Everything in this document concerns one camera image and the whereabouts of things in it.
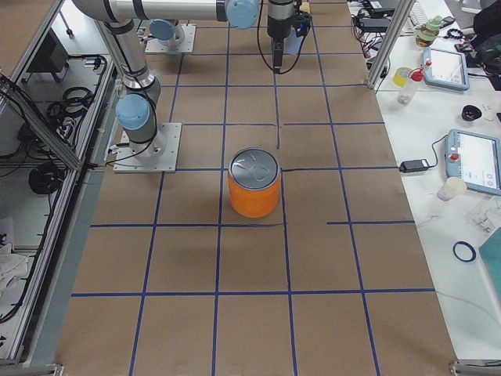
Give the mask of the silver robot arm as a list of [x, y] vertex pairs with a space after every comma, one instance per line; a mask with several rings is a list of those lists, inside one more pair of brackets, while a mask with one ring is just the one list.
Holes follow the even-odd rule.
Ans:
[[116, 118], [132, 157], [141, 163], [159, 161], [168, 141], [157, 120], [160, 82], [148, 67], [134, 21], [164, 21], [165, 28], [153, 36], [170, 42], [183, 39], [179, 20], [212, 20], [246, 30], [262, 15], [260, 1], [76, 1], [74, 5], [96, 22], [118, 67], [125, 95], [117, 102]]
[[150, 36], [164, 45], [179, 45], [186, 35], [178, 20], [152, 19], [149, 25]]

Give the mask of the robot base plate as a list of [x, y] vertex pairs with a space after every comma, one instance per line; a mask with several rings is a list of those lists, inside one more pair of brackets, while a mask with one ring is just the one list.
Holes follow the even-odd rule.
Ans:
[[150, 38], [146, 43], [145, 52], [148, 55], [178, 55], [192, 53], [196, 36], [196, 24], [180, 23], [173, 30], [170, 39]]

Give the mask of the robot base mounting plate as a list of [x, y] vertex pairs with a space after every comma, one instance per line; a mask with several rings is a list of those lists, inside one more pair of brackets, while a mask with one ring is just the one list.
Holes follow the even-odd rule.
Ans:
[[142, 148], [138, 144], [119, 148], [118, 162], [114, 163], [116, 173], [153, 173], [176, 171], [178, 149], [182, 134], [181, 123], [160, 123], [156, 138], [138, 157], [134, 154]]

